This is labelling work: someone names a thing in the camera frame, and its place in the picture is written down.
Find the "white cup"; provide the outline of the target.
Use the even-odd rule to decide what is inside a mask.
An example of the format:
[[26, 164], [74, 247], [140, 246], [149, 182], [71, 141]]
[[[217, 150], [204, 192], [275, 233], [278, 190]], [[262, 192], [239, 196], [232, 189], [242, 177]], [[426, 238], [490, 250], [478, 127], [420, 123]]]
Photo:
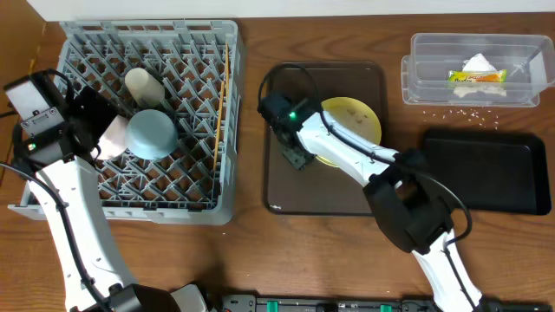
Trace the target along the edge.
[[158, 106], [165, 98], [164, 87], [144, 68], [129, 70], [124, 82], [135, 102], [143, 108]]

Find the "light blue bowl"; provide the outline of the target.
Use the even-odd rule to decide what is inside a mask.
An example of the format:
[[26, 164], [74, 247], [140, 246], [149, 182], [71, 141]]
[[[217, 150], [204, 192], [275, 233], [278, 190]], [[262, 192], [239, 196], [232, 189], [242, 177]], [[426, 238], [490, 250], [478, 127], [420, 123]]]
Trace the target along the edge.
[[142, 110], [129, 120], [125, 143], [140, 159], [163, 159], [178, 147], [178, 132], [166, 114], [154, 109]]

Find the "yellow plate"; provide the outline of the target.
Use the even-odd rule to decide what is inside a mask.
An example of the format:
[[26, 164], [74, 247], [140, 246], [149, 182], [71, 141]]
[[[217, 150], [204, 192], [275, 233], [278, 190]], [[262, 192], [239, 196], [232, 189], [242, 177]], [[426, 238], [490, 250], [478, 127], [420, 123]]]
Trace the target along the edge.
[[364, 102], [350, 97], [334, 97], [323, 101], [322, 106], [342, 126], [374, 144], [381, 143], [381, 123]]

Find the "rice and food scraps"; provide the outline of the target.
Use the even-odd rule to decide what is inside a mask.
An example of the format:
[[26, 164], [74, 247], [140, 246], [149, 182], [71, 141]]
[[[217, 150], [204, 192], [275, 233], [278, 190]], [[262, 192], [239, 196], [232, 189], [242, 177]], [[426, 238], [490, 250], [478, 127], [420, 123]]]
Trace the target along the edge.
[[349, 127], [364, 127], [369, 119], [358, 109], [353, 107], [344, 107], [342, 111], [343, 123]]

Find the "yellow snack wrapper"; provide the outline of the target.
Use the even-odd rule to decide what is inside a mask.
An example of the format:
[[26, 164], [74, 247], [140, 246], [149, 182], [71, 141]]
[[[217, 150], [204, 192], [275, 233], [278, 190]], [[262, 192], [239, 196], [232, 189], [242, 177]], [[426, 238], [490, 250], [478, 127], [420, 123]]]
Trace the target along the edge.
[[506, 70], [490, 72], [449, 71], [447, 80], [450, 82], [502, 83], [506, 81]]

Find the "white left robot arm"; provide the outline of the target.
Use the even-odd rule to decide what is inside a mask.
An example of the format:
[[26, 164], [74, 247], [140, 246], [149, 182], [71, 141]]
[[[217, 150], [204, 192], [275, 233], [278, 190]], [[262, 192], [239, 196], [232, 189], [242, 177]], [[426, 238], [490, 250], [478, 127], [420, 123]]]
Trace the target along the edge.
[[101, 206], [93, 151], [118, 110], [91, 87], [71, 81], [60, 92], [49, 68], [4, 86], [21, 117], [12, 132], [8, 169], [28, 182], [49, 224], [64, 275], [68, 311], [179, 311], [214, 309], [189, 283], [168, 291], [140, 285], [126, 266]]

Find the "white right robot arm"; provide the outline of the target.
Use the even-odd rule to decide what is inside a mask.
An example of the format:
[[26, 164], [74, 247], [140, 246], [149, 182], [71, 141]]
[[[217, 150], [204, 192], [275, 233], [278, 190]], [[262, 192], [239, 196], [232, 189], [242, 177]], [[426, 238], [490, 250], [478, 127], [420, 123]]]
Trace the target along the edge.
[[423, 169], [415, 150], [379, 146], [342, 125], [325, 111], [318, 91], [298, 102], [274, 90], [287, 69], [310, 71], [296, 63], [273, 67], [258, 88], [258, 112], [277, 136], [280, 151], [296, 169], [324, 157], [362, 186], [375, 221], [399, 250], [412, 254], [442, 311], [478, 311], [483, 295], [473, 285], [456, 244], [472, 231], [463, 202]]

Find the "dark brown serving tray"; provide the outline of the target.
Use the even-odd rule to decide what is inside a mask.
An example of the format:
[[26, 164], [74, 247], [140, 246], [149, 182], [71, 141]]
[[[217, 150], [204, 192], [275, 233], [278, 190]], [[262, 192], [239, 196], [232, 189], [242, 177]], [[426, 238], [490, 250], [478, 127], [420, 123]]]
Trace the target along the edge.
[[[385, 75], [374, 62], [299, 62], [317, 84], [323, 100], [349, 97], [376, 114], [382, 130], [379, 145], [388, 144], [388, 100]], [[303, 170], [283, 156], [276, 135], [265, 129], [264, 204], [284, 215], [370, 216], [362, 187], [342, 170], [315, 159]]]

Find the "grey dish rack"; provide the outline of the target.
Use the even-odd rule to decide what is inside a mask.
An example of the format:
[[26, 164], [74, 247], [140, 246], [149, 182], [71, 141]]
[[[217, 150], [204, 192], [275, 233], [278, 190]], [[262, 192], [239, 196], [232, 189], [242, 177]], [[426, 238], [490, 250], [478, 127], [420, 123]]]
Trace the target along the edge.
[[[79, 92], [91, 87], [129, 120], [154, 109], [170, 117], [178, 147], [163, 159], [146, 160], [128, 149], [120, 156], [95, 159], [98, 191], [109, 219], [158, 224], [221, 225], [232, 217], [237, 161], [237, 123], [242, 99], [243, 43], [231, 20], [65, 22], [66, 41], [52, 78], [60, 92], [71, 81]], [[220, 127], [213, 172], [215, 129], [225, 43], [230, 50], [229, 91]], [[156, 107], [140, 107], [127, 90], [126, 73], [144, 68], [165, 89]]]

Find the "clear plastic bin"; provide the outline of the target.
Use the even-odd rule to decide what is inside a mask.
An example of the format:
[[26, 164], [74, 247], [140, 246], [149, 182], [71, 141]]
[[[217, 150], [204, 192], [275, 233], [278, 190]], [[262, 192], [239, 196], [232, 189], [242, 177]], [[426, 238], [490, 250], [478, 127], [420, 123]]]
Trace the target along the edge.
[[[476, 55], [504, 81], [470, 81]], [[535, 107], [554, 86], [554, 42], [548, 36], [418, 33], [402, 58], [402, 99], [411, 105]]]

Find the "white crumpled napkin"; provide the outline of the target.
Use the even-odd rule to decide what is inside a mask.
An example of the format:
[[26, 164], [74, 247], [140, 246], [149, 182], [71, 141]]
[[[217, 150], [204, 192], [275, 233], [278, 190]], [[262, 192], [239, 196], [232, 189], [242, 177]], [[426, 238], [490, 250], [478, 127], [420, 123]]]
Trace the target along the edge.
[[[476, 54], [468, 60], [464, 61], [464, 66], [460, 70], [463, 72], [490, 72], [499, 71], [492, 65], [485, 56]], [[459, 98], [466, 97], [470, 94], [495, 94], [506, 96], [506, 90], [502, 83], [477, 83], [477, 82], [450, 82], [454, 88], [454, 94]]]

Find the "black tray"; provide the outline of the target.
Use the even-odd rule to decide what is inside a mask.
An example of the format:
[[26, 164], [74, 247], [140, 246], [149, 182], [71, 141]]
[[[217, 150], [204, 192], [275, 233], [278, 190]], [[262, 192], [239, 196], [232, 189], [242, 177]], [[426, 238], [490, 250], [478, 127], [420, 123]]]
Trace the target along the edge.
[[544, 216], [552, 198], [544, 142], [531, 133], [429, 129], [429, 170], [468, 208]]

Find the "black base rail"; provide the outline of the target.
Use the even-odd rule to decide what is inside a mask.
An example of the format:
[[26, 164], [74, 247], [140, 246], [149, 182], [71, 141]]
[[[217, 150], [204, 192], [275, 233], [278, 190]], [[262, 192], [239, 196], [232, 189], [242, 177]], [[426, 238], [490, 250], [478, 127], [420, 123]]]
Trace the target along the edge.
[[537, 302], [501, 302], [496, 299], [467, 299], [464, 295], [401, 299], [346, 299], [309, 297], [223, 296], [213, 307], [217, 312], [553, 312], [554, 307]]

